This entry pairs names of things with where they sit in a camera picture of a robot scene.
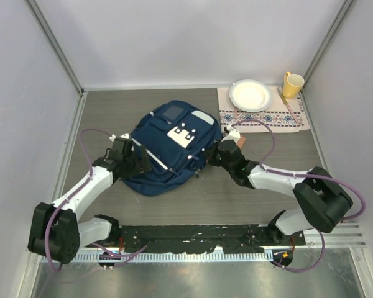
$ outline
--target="embroidered placemat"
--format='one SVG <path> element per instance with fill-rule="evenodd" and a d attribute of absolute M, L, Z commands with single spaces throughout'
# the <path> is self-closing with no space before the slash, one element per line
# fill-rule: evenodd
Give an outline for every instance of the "embroidered placemat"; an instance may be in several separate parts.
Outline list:
<path fill-rule="evenodd" d="M 289 106 L 300 121 L 300 124 L 296 124 L 283 104 L 277 92 L 277 87 L 270 86 L 269 89 L 274 97 L 272 105 L 262 112 L 250 113 L 240 111 L 233 105 L 229 99 L 229 87 L 217 88 L 221 128 L 224 130 L 224 127 L 228 124 L 237 124 L 235 126 L 240 132 L 268 132 L 263 125 L 249 121 L 255 117 L 268 124 L 273 132 L 299 132 L 310 129 L 300 96 L 287 99 Z"/>

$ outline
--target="mug handle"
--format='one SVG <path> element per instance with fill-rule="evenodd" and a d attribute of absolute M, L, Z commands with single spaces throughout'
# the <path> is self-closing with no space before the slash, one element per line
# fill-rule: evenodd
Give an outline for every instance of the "mug handle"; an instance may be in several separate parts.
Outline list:
<path fill-rule="evenodd" d="M 286 80 L 287 80 L 287 77 L 290 76 L 290 75 L 291 75 L 291 73 L 290 73 L 289 71 L 286 71 L 286 72 L 285 72 L 285 77 L 284 77 L 284 79 L 283 79 L 283 83 L 284 83 L 284 84 L 286 84 L 286 82 L 287 82 L 287 81 L 286 81 Z"/>

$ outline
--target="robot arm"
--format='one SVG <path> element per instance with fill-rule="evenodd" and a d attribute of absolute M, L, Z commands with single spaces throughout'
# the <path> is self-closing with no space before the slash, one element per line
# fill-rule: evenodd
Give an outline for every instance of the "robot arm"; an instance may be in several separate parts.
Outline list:
<path fill-rule="evenodd" d="M 307 173 L 330 177 L 324 169 L 291 172 L 265 165 L 261 167 L 258 162 L 245 159 L 236 144 L 239 139 L 239 132 L 228 127 L 228 134 L 222 141 L 205 151 L 208 154 L 208 164 L 224 168 L 240 186 L 268 189 L 297 199 L 299 208 L 282 211 L 268 224 L 267 238 L 275 243 L 280 243 L 286 235 L 310 228 L 329 233 L 351 208 L 351 198 L 337 183 L 297 177 Z M 91 177 L 89 172 L 61 198 L 52 204 L 40 203 L 35 208 L 28 242 L 29 251 L 45 256 L 44 240 L 48 220 L 64 201 L 67 203 L 50 227 L 48 245 L 53 260 L 68 264 L 79 247 L 99 240 L 104 246 L 110 246 L 117 241 L 120 231 L 117 219 L 96 215 L 88 222 L 78 223 L 87 207 L 117 180 L 150 171 L 147 151 L 141 147 L 142 158 L 138 159 L 129 135 L 114 137 L 112 141 L 112 149 L 108 149 L 104 157 L 93 163 Z M 273 171 L 288 173 L 290 177 Z"/>
<path fill-rule="evenodd" d="M 236 144 L 239 132 L 231 126 L 226 131 L 228 135 L 209 152 L 209 165 L 224 168 L 240 186 L 268 189 L 297 199 L 299 208 L 282 211 L 271 221 L 274 238 L 311 228 L 330 233 L 352 207 L 352 199 L 337 183 L 301 178 L 305 174 L 331 177 L 323 168 L 293 172 L 261 167 L 243 156 Z"/>
<path fill-rule="evenodd" d="M 53 260 L 68 264 L 79 247 L 99 240 L 110 245 L 117 240 L 117 219 L 96 215 L 90 221 L 78 224 L 87 207 L 117 180 L 150 171 L 146 149 L 141 147 L 142 158 L 138 159 L 129 135 L 114 137 L 112 141 L 112 149 L 108 149 L 104 157 L 93 163 L 91 177 L 89 172 L 59 199 L 51 204 L 40 203 L 35 208 L 28 242 L 29 251 L 45 256 L 45 229 L 49 218 L 63 201 L 67 203 L 50 228 L 49 246 Z"/>

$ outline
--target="black mounting plate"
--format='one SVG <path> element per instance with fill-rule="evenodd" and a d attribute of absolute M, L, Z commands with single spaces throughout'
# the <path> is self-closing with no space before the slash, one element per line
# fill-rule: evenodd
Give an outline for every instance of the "black mounting plate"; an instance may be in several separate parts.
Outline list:
<path fill-rule="evenodd" d="M 269 230 L 260 225 L 126 225 L 119 239 L 128 253 L 145 245 L 146 253 L 210 253 L 217 245 L 224 253 L 257 253 L 263 252 L 261 246 L 290 246 L 291 237 L 296 246 L 305 245 L 303 232 L 275 242 Z"/>

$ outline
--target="white plate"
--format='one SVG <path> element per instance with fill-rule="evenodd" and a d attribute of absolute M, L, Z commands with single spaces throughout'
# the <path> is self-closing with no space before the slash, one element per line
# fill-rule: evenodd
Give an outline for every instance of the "white plate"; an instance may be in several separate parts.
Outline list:
<path fill-rule="evenodd" d="M 229 98 L 240 110 L 246 112 L 260 112 L 272 103 L 269 88 L 253 79 L 244 79 L 234 83 L 229 90 Z"/>

